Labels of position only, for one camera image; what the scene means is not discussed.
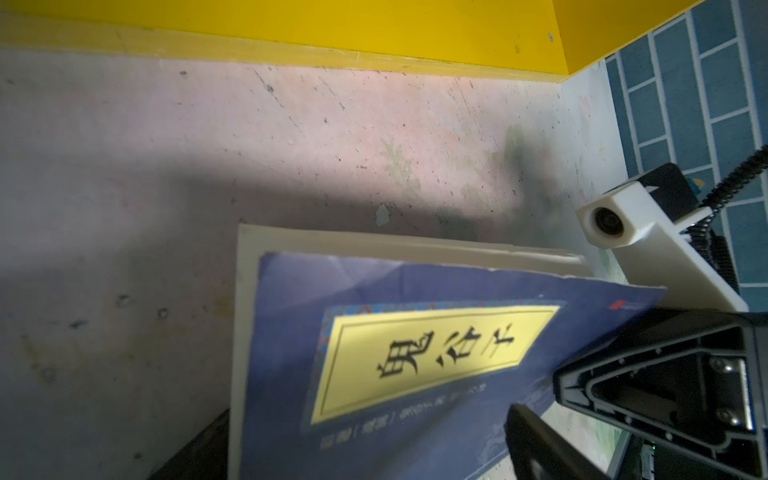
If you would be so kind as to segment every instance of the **blue tile wall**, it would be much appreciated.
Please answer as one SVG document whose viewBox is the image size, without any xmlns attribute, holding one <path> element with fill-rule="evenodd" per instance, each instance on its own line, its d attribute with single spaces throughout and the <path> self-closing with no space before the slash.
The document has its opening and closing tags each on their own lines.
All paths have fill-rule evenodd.
<svg viewBox="0 0 768 480">
<path fill-rule="evenodd" d="M 632 106 L 634 130 L 637 132 L 639 143 L 664 135 L 664 122 L 661 120 L 661 106 L 655 83 L 631 92 L 629 103 Z"/>
<path fill-rule="evenodd" d="M 688 179 L 688 183 L 693 182 L 696 188 L 699 190 L 696 194 L 696 198 L 701 202 L 712 191 L 715 186 L 715 177 L 712 174 L 712 168 L 701 170 L 685 176 Z"/>
<path fill-rule="evenodd" d="M 712 124 L 715 138 L 717 163 L 720 174 L 725 176 L 745 161 L 755 151 L 755 139 L 752 136 L 752 122 L 749 114 L 731 117 Z M 760 179 L 750 182 L 733 199 L 745 200 L 763 194 Z"/>
<path fill-rule="evenodd" d="M 614 99 L 616 118 L 619 123 L 621 149 L 624 151 L 624 160 L 627 162 L 627 175 L 629 175 L 629 178 L 636 177 L 639 172 L 637 172 L 637 160 L 635 159 L 634 147 L 632 146 L 632 133 L 630 133 L 629 120 L 627 119 L 627 105 L 624 104 L 624 94 L 621 92 L 618 63 L 611 61 L 606 66 L 608 69 L 608 81 L 611 83 L 611 97 Z"/>
<path fill-rule="evenodd" d="M 680 22 L 656 35 L 659 69 L 677 164 L 683 170 L 710 163 L 688 29 Z"/>
<path fill-rule="evenodd" d="M 753 312 L 768 312 L 768 287 L 742 288 L 741 296 Z"/>
<path fill-rule="evenodd" d="M 701 74 L 704 77 L 712 118 L 746 107 L 746 90 L 738 45 L 731 45 L 702 58 Z"/>
<path fill-rule="evenodd" d="M 765 204 L 728 207 L 728 221 L 739 281 L 765 282 L 768 280 L 768 218 Z"/>
<path fill-rule="evenodd" d="M 654 77 L 654 66 L 650 62 L 648 37 L 638 39 L 621 52 L 624 63 L 624 80 L 627 88 L 640 84 Z"/>
<path fill-rule="evenodd" d="M 662 140 L 641 147 L 640 158 L 643 161 L 643 168 L 646 170 L 653 170 L 656 167 L 670 163 L 670 150 L 667 146 L 667 141 Z"/>
<path fill-rule="evenodd" d="M 736 37 L 730 0 L 709 0 L 694 8 L 691 14 L 694 17 L 699 52 L 704 53 Z"/>
<path fill-rule="evenodd" d="M 768 2 L 741 0 L 746 52 L 750 59 L 755 106 L 763 142 L 768 141 Z"/>
<path fill-rule="evenodd" d="M 630 177 L 670 161 L 671 144 L 674 161 L 703 200 L 717 181 L 768 141 L 766 25 L 768 0 L 706 0 L 606 60 Z M 748 59 L 744 65 L 742 58 Z M 660 80 L 665 102 L 660 102 L 656 81 L 627 94 L 620 74 L 626 89 Z M 668 130 L 662 112 L 669 118 Z M 730 239 L 742 297 L 753 311 L 768 311 L 766 196 L 761 179 L 753 180 L 712 224 Z"/>
</svg>

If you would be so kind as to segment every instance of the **chinese characters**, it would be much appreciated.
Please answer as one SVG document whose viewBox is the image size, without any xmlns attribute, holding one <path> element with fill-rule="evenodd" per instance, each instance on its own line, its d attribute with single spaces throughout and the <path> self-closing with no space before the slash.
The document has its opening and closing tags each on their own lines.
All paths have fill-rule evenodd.
<svg viewBox="0 0 768 480">
<path fill-rule="evenodd" d="M 416 360 L 413 357 L 421 355 L 427 351 L 429 344 L 432 343 L 432 336 L 434 334 L 434 332 L 425 333 L 418 342 L 414 342 L 413 340 L 402 340 L 390 343 L 389 355 L 386 357 L 384 366 L 380 363 L 376 367 L 376 369 L 381 372 L 379 378 L 402 373 L 402 367 L 406 363 L 409 363 L 413 367 L 414 372 L 419 373 L 419 366 L 416 364 Z"/>
<path fill-rule="evenodd" d="M 488 342 L 485 343 L 480 356 L 485 356 L 492 359 L 498 349 L 502 346 L 509 346 L 515 338 L 510 335 L 510 329 L 512 324 L 509 323 L 504 331 L 499 327 L 492 335 L 488 337 Z M 432 345 L 432 338 L 435 336 L 435 332 L 424 333 L 417 340 L 396 340 L 389 344 L 389 354 L 386 357 L 384 364 L 381 363 L 376 366 L 376 369 L 381 373 L 379 378 L 387 376 L 398 375 L 403 372 L 403 366 L 408 363 L 413 367 L 414 374 L 419 374 L 419 364 L 417 363 L 417 356 L 422 355 L 429 350 Z M 455 365 L 459 360 L 469 357 L 478 342 L 481 342 L 482 333 L 480 333 L 474 326 L 470 326 L 467 331 L 462 335 L 458 330 L 448 335 L 443 347 L 445 350 L 441 352 L 435 361 L 440 365 L 440 368 L 446 368 L 451 363 L 447 358 L 443 358 L 445 355 L 453 360 Z"/>
<path fill-rule="evenodd" d="M 403 423 L 409 417 L 415 417 L 422 413 L 428 412 L 430 409 L 439 408 L 444 405 L 448 405 L 451 402 L 457 402 L 462 399 L 466 399 L 469 396 L 473 396 L 476 393 L 483 392 L 485 390 L 485 384 L 481 383 L 468 388 L 462 388 L 451 392 L 449 395 L 440 395 L 434 400 L 427 399 L 423 402 L 419 402 L 410 406 L 406 406 L 400 409 L 400 412 L 391 412 L 385 415 L 379 415 L 372 419 L 368 419 L 362 424 L 357 424 L 350 427 L 345 427 L 338 432 L 331 432 L 320 438 L 320 450 L 331 449 L 334 445 L 347 443 L 350 440 L 356 439 L 359 435 L 368 435 L 377 432 L 381 429 L 392 425 L 396 420 Z"/>
</svg>

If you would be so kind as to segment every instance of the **yellow panel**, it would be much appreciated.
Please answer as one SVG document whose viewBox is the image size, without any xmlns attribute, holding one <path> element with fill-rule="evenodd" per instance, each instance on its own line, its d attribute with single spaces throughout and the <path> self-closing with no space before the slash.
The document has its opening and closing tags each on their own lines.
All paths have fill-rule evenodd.
<svg viewBox="0 0 768 480">
<path fill-rule="evenodd" d="M 518 365 L 558 306 L 338 316 L 310 423 Z"/>
<path fill-rule="evenodd" d="M 702 0 L 553 0 L 568 71 L 575 74 Z"/>
<path fill-rule="evenodd" d="M 7 13 L 0 13 L 0 47 L 530 81 L 566 78 L 563 74 Z"/>
<path fill-rule="evenodd" d="M 5 0 L 5 10 L 568 73 L 550 0 Z"/>
</svg>

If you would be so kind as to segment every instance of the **coiled cable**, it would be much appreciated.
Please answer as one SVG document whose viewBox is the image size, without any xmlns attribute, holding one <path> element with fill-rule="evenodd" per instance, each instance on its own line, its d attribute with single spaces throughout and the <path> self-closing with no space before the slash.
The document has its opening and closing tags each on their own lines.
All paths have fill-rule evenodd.
<svg viewBox="0 0 768 480">
<path fill-rule="evenodd" d="M 723 280 L 728 282 L 737 293 L 739 292 L 739 280 L 736 277 L 727 245 L 724 243 L 724 239 L 718 237 L 714 232 L 711 232 L 712 237 L 710 238 L 710 229 L 712 221 L 725 208 L 726 204 L 767 167 L 768 145 L 763 145 L 763 148 L 750 155 L 739 167 L 712 189 L 701 202 L 700 207 L 711 208 L 712 214 L 688 228 L 690 245 L 712 265 L 717 273 L 723 277 Z"/>
</svg>

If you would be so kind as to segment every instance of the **tile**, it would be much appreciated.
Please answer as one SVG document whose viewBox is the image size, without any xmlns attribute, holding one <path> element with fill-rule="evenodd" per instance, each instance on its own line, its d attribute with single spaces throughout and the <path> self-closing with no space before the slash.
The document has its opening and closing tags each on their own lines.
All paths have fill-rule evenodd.
<svg viewBox="0 0 768 480">
<path fill-rule="evenodd" d="M 634 129 L 637 132 L 638 143 L 641 144 L 644 141 L 664 135 L 664 123 L 661 120 L 661 108 L 655 82 L 630 93 L 629 102 L 632 106 L 632 117 L 634 118 Z"/>
<path fill-rule="evenodd" d="M 768 282 L 768 220 L 763 202 L 728 207 L 739 281 Z"/>
<path fill-rule="evenodd" d="M 719 117 L 746 107 L 738 45 L 731 45 L 702 58 L 701 74 L 710 105 L 710 117 Z"/>
<path fill-rule="evenodd" d="M 723 234 L 723 230 L 724 230 L 723 229 L 723 218 L 720 215 L 715 217 L 715 219 L 712 220 L 711 227 L 712 227 L 712 230 L 715 230 L 715 233 L 717 233 L 718 235 L 722 235 Z"/>
<path fill-rule="evenodd" d="M 712 175 L 711 168 L 696 172 L 695 174 L 688 174 L 685 177 L 688 179 L 689 183 L 693 183 L 696 186 L 694 192 L 699 190 L 696 194 L 696 198 L 698 198 L 700 202 L 704 200 L 704 198 L 709 194 L 709 192 L 712 191 L 715 186 L 715 180 L 714 176 Z"/>
<path fill-rule="evenodd" d="M 621 91 L 618 62 L 615 60 L 607 61 L 605 62 L 605 67 L 608 69 L 608 81 L 611 83 L 611 97 L 614 99 L 616 120 L 619 123 L 619 137 L 621 137 L 621 149 L 624 151 L 624 162 L 627 164 L 627 175 L 629 178 L 632 178 L 639 172 L 637 171 L 637 160 L 634 156 L 632 134 L 629 131 L 627 105 L 624 104 L 624 94 Z"/>
<path fill-rule="evenodd" d="M 694 8 L 691 14 L 700 52 L 736 37 L 729 0 L 707 0 Z"/>
<path fill-rule="evenodd" d="M 624 80 L 627 82 L 627 88 L 654 76 L 654 65 L 650 62 L 647 36 L 621 49 L 621 64 L 624 66 Z"/>
<path fill-rule="evenodd" d="M 640 149 L 640 161 L 645 171 L 668 164 L 670 162 L 670 151 L 667 141 L 662 140 L 642 147 Z"/>
<path fill-rule="evenodd" d="M 768 142 L 768 2 L 765 0 L 740 0 L 744 23 L 746 52 L 750 59 L 752 85 L 755 91 L 755 107 L 760 119 L 763 143 Z"/>
<path fill-rule="evenodd" d="M 768 312 L 768 287 L 742 287 L 741 298 L 750 306 L 751 312 Z"/>
<path fill-rule="evenodd" d="M 685 22 L 656 35 L 656 52 L 677 164 L 683 170 L 709 164 L 707 131 Z"/>
<path fill-rule="evenodd" d="M 750 115 L 743 113 L 712 124 L 712 133 L 722 180 L 755 151 Z M 745 200 L 762 194 L 763 188 L 758 177 L 747 184 L 733 199 Z"/>
</svg>

